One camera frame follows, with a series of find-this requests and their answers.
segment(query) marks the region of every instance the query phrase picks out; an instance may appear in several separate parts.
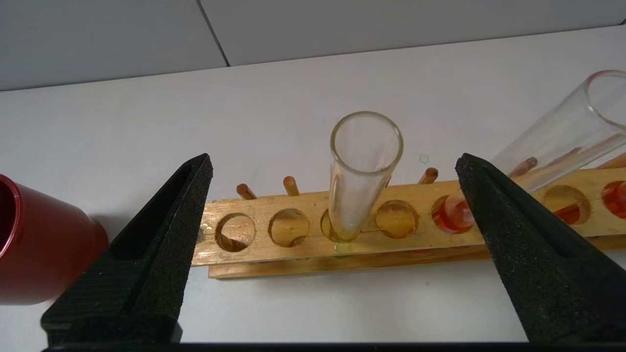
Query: test tube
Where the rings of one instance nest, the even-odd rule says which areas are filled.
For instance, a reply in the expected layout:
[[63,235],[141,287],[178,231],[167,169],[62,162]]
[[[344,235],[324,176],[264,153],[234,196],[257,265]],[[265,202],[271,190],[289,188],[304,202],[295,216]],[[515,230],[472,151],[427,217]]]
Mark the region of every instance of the test tube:
[[388,117],[373,111],[352,113],[331,135],[329,218],[338,242],[355,239],[389,182],[404,148],[402,134]]
[[[624,145],[625,125],[626,72],[600,71],[589,76],[491,163],[526,191],[534,192]],[[474,223],[460,190],[445,200],[438,214],[451,232]]]

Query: white table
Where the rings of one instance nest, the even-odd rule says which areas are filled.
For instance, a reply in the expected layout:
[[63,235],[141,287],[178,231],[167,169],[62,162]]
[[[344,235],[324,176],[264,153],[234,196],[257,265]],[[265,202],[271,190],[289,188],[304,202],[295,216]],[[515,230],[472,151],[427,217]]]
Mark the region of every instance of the white table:
[[[448,180],[462,152],[491,158],[625,58],[621,26],[5,92],[0,172],[115,235],[203,152],[215,168],[209,199],[235,197],[241,182],[279,194],[285,175],[324,190],[333,125],[374,110],[404,134],[392,184],[428,166]],[[624,252],[610,256],[626,264]],[[44,348],[47,306],[0,307],[3,349]],[[183,341],[525,340],[488,261],[238,281],[194,268],[179,322]]]

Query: red cup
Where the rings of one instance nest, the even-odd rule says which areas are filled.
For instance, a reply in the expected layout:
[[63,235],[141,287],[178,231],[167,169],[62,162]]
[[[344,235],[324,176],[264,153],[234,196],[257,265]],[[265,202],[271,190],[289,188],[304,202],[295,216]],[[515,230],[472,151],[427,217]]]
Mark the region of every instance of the red cup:
[[0,175],[0,304],[57,298],[107,248],[82,210]]

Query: test tube rack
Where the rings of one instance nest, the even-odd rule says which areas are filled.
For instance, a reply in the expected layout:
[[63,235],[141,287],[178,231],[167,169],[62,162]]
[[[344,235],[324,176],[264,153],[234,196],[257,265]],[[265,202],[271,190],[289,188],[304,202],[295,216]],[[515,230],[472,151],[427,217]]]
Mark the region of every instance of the test tube rack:
[[[608,185],[626,180],[620,166],[576,171],[533,196],[552,211],[574,202],[580,218],[572,227],[581,236],[603,251],[624,249],[626,219],[602,197]],[[476,225],[456,234],[436,225],[433,210],[458,182],[432,181],[425,175],[421,184],[383,189],[359,236],[346,243],[332,235],[328,192],[300,194],[286,177],[288,195],[256,199],[240,185],[244,199],[206,204],[192,266],[209,266],[209,277],[228,279],[489,259]]]

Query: white wall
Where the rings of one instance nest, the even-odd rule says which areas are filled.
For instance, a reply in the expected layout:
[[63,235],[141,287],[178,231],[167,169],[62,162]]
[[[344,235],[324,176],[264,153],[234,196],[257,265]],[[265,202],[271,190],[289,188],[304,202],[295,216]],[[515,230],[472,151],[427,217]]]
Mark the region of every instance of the white wall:
[[2,0],[0,90],[614,26],[624,18],[623,0]]
[[0,1],[0,90],[224,66],[195,0]]

